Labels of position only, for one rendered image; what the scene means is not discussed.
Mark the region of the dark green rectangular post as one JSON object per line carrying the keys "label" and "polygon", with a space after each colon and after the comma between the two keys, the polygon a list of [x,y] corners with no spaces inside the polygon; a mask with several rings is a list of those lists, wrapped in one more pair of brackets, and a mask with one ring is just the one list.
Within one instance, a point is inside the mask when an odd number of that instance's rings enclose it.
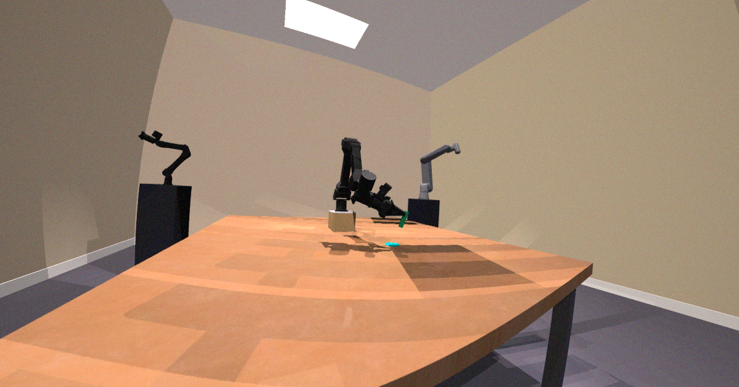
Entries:
{"label": "dark green rectangular post", "polygon": [[399,225],[398,225],[398,227],[400,227],[400,228],[403,228],[403,226],[404,226],[404,223],[405,223],[405,221],[406,221],[406,218],[407,218],[407,216],[408,216],[408,211],[404,211],[404,213],[405,213],[405,216],[402,216],[402,218],[400,219],[400,223],[399,223]]}

